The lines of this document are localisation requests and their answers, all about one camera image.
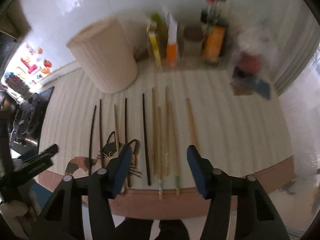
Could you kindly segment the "brown lid jar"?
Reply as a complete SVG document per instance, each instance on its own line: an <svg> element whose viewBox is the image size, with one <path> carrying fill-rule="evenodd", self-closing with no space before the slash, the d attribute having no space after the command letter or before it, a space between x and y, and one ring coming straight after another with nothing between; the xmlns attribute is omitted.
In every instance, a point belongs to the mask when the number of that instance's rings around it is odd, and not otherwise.
<svg viewBox="0 0 320 240"><path fill-rule="evenodd" d="M183 30L183 55L200 56L202 51L203 31L199 26L188 26Z"/></svg>

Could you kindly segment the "red cap sauce bottle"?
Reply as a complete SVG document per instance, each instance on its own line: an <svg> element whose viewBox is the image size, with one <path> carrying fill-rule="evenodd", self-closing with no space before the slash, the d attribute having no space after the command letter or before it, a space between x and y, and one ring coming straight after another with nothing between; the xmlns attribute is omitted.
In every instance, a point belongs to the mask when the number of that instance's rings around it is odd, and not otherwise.
<svg viewBox="0 0 320 240"><path fill-rule="evenodd" d="M214 1L215 0L205 0L204 6L201 10L200 22L203 29L207 25L207 17L213 9Z"/></svg>

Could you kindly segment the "light wooden chopstick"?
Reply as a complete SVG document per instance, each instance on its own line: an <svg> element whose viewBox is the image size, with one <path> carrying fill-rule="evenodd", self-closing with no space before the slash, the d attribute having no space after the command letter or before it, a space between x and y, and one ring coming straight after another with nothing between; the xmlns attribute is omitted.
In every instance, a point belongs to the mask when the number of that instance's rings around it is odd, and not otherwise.
<svg viewBox="0 0 320 240"><path fill-rule="evenodd" d="M117 150L117 156L118 156L120 154L120 147L119 147L118 115L117 115L116 104L114 104L114 131L115 131L115 138L116 138L116 150Z"/></svg>

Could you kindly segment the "yellow green seasoning packet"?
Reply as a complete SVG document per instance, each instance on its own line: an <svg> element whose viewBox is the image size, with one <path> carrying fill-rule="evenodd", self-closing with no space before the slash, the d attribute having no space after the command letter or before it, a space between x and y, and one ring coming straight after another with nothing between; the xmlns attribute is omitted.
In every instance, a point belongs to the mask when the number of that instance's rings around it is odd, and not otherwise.
<svg viewBox="0 0 320 240"><path fill-rule="evenodd" d="M151 13L146 26L146 34L149 52L153 55L156 66L162 68L166 57L168 28L163 17L158 12Z"/></svg>

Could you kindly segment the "orange white seasoning box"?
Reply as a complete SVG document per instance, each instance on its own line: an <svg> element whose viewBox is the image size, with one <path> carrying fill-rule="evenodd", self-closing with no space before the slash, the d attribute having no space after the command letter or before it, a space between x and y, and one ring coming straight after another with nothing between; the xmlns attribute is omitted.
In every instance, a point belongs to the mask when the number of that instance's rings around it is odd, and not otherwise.
<svg viewBox="0 0 320 240"><path fill-rule="evenodd" d="M169 8L162 6L168 28L168 38L166 46L165 60L168 66L174 68L178 60L178 22L175 20Z"/></svg>

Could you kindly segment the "cream utensil holder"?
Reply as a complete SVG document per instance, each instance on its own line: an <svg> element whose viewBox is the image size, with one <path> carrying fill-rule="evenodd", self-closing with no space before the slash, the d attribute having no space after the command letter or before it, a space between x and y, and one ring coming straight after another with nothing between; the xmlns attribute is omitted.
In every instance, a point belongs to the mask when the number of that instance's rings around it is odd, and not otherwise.
<svg viewBox="0 0 320 240"><path fill-rule="evenodd" d="M66 47L103 93L122 91L137 77L133 52L116 17L87 26L73 36Z"/></svg>

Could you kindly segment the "orange label sauce bottle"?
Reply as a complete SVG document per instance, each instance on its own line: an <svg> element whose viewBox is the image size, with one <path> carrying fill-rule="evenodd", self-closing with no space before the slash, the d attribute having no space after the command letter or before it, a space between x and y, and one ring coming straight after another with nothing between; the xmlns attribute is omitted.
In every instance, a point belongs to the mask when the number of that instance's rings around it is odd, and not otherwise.
<svg viewBox="0 0 320 240"><path fill-rule="evenodd" d="M228 29L227 0L212 0L205 18L203 57L210 64L218 64L225 47Z"/></svg>

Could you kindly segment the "red jar in bag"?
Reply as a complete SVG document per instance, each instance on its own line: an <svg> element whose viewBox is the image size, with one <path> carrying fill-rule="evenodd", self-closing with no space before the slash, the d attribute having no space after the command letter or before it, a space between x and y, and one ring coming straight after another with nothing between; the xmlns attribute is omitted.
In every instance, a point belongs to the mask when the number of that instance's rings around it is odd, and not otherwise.
<svg viewBox="0 0 320 240"><path fill-rule="evenodd" d="M271 71L279 63L274 35L269 29L258 26L245 29L236 38L233 59L235 66L248 74Z"/></svg>

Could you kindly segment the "black chopstick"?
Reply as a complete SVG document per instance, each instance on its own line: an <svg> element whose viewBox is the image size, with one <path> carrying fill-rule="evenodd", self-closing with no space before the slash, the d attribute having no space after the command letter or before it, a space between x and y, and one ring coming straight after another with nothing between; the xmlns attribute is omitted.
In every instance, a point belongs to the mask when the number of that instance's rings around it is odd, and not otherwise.
<svg viewBox="0 0 320 240"><path fill-rule="evenodd" d="M92 174L92 144L93 144L93 131L94 131L94 123L95 123L95 114L96 114L97 106L94 106L93 109L93 116L92 116L92 122L91 122L91 130L90 130L90 137L89 137L89 152L88 152L88 158L89 158L89 166L88 166L88 174L89 176Z"/></svg>
<svg viewBox="0 0 320 240"><path fill-rule="evenodd" d="M124 111L124 133L125 133L125 144L128 144L128 136L127 136L127 98L125 98L125 111ZM128 188L131 187L131 179L130 174L128 172L126 185Z"/></svg>
<svg viewBox="0 0 320 240"><path fill-rule="evenodd" d="M142 111L143 111L143 135L144 135L144 150L145 150L145 162L146 162L146 175L148 186L151 186L151 174L149 164L149 153L148 153L148 137L146 133L146 116L145 116L145 96L142 94Z"/></svg>

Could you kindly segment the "black gas stove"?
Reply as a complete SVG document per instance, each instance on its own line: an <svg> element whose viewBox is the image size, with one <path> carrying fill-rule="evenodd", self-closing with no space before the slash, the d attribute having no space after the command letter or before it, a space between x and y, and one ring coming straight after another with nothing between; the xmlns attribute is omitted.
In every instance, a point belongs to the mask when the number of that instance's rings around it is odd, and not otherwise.
<svg viewBox="0 0 320 240"><path fill-rule="evenodd" d="M10 138L10 148L24 155L38 151L42 125L54 86L34 93L27 101L19 104Z"/></svg>

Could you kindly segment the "colourful wall stickers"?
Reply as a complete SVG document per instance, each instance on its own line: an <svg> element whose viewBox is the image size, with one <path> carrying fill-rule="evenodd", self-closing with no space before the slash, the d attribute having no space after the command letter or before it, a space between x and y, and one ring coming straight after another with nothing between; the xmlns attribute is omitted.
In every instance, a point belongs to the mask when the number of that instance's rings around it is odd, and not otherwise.
<svg viewBox="0 0 320 240"><path fill-rule="evenodd" d="M50 75L52 66L41 47L34 49L24 42L9 61L1 85L8 93L18 97Z"/></svg>

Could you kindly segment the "bamboo chopstick green band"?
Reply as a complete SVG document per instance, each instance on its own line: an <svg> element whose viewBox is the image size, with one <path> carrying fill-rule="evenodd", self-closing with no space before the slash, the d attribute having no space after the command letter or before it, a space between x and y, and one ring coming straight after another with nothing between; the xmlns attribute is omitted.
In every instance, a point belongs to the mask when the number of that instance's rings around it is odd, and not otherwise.
<svg viewBox="0 0 320 240"><path fill-rule="evenodd" d="M175 131L175 120L173 116L173 109L172 105L169 102L169 121L170 121L170 131L172 133L171 140L172 140L172 152L174 158L174 175L175 175L175 190L176 196L180 195L180 164L179 164L179 155L178 155L178 145L177 145L177 137Z"/></svg>

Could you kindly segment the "dark brown chopstick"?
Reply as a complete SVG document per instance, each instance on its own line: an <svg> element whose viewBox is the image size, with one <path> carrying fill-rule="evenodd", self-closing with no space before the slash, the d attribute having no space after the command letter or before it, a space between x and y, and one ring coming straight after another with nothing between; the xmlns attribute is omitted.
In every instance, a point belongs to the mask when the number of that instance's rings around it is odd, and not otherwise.
<svg viewBox="0 0 320 240"><path fill-rule="evenodd" d="M99 148L101 168L104 168L103 134L102 134L102 100L99 100Z"/></svg>

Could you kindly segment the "striped cat placemat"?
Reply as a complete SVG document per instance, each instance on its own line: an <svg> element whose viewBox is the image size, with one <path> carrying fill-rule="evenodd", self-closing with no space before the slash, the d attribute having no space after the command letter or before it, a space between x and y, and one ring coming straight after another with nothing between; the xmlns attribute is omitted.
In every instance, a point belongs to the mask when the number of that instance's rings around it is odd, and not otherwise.
<svg viewBox="0 0 320 240"><path fill-rule="evenodd" d="M82 69L53 82L40 149L57 144L54 165L38 182L54 190L67 164L99 152L117 131L119 141L140 143L131 187L111 200L115 215L136 218L204 216L209 202L197 192L187 162L195 145L212 165L235 177L253 174L271 193L295 177L286 120L275 92L270 100L237 96L232 68L196 65L163 72L150 61L126 90L102 93Z"/></svg>

